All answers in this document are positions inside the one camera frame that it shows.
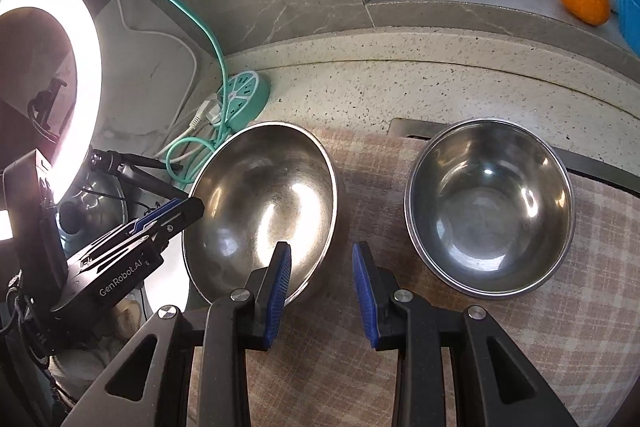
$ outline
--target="window sill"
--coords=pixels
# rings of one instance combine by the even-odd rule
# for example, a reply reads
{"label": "window sill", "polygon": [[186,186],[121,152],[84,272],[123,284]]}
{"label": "window sill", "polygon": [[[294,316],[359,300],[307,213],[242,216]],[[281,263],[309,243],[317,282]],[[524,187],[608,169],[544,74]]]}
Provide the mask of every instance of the window sill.
{"label": "window sill", "polygon": [[542,42],[590,58],[640,82],[640,58],[618,30],[618,16],[594,28],[559,0],[369,0],[375,26],[481,30]]}

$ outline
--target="brown plaid towel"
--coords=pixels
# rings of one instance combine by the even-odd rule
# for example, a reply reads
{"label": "brown plaid towel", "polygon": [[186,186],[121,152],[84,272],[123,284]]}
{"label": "brown plaid towel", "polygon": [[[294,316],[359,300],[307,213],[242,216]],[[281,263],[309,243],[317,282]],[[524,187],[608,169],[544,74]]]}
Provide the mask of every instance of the brown plaid towel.
{"label": "brown plaid towel", "polygon": [[[350,242],[369,241],[376,263],[434,306],[462,310],[477,302],[437,279],[406,231],[404,184],[425,143],[349,131],[314,133],[349,193]],[[524,297],[482,306],[579,425],[605,426],[640,373],[640,200],[578,176],[572,175],[572,183],[577,227],[558,272]],[[255,426],[391,425],[396,352],[377,353],[364,336],[350,245],[334,272],[323,295],[287,307],[270,352],[247,353]],[[455,425],[454,415],[449,386],[448,425]]]}

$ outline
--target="stainless steel bowl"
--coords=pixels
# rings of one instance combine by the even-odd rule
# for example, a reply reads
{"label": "stainless steel bowl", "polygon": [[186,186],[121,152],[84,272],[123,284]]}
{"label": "stainless steel bowl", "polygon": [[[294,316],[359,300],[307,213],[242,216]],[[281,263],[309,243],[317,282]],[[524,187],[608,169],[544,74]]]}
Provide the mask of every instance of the stainless steel bowl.
{"label": "stainless steel bowl", "polygon": [[267,266],[277,241],[291,245],[286,304],[318,288],[345,245],[346,192],[322,144],[290,123],[247,127],[211,157],[191,190],[204,217],[185,230],[184,259],[210,303]]}
{"label": "stainless steel bowl", "polygon": [[411,240],[444,282],[503,298],[553,275],[574,236],[574,193],[544,141],[502,120],[447,128],[415,161],[404,194]]}

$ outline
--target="screw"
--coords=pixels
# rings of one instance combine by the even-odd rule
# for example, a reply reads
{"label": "screw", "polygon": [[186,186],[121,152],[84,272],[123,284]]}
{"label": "screw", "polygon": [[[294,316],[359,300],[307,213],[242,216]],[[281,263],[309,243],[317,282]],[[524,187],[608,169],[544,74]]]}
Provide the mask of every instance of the screw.
{"label": "screw", "polygon": [[245,288],[238,288],[231,292],[231,300],[234,302],[244,302],[251,296],[251,292]]}
{"label": "screw", "polygon": [[162,306],[162,308],[158,310],[158,317],[160,317],[161,319],[171,319],[175,317],[175,314],[177,314],[177,312],[178,310],[175,306],[167,304],[165,306]]}
{"label": "screw", "polygon": [[482,306],[469,306],[466,312],[469,314],[469,317],[476,321],[481,321],[486,317],[486,310],[482,308]]}
{"label": "screw", "polygon": [[414,294],[412,294],[409,290],[397,290],[394,293],[394,299],[398,302],[409,302],[414,298]]}

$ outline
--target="ring light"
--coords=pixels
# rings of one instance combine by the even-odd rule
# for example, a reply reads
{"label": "ring light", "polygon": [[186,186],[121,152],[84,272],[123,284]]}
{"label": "ring light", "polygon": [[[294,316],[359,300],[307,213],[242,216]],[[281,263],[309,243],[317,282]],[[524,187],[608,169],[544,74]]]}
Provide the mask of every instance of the ring light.
{"label": "ring light", "polygon": [[[76,106],[54,154],[49,183],[55,203],[76,177],[94,133],[100,105],[102,63],[94,20],[82,0],[0,0],[0,16],[18,8],[38,8],[64,28],[76,61]],[[11,238],[0,211],[0,240]]]}

